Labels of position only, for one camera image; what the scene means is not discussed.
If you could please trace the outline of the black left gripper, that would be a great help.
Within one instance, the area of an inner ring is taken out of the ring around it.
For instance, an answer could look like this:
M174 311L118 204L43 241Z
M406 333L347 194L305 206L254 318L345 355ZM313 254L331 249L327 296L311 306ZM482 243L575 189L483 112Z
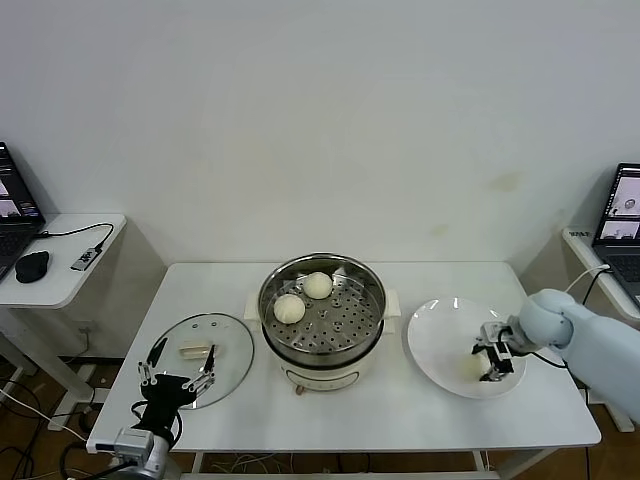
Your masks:
M146 358L138 362L141 394L146 401L146 406L142 419L133 426L134 429L170 431L179 408L191 404L195 400L195 393L203 393L215 383L214 367L217 353L215 344L196 345L184 351L185 360L200 362L191 379L170 374L156 376L156 367L167 341L167 338L157 340Z

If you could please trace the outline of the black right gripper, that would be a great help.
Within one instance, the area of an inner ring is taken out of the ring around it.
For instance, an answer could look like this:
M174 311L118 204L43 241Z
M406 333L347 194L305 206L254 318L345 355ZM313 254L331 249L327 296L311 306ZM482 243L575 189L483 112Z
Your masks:
M480 382L500 382L514 372L512 355L504 342L492 344L487 342L476 343L472 348L471 354L485 354L491 364L490 370L480 377Z

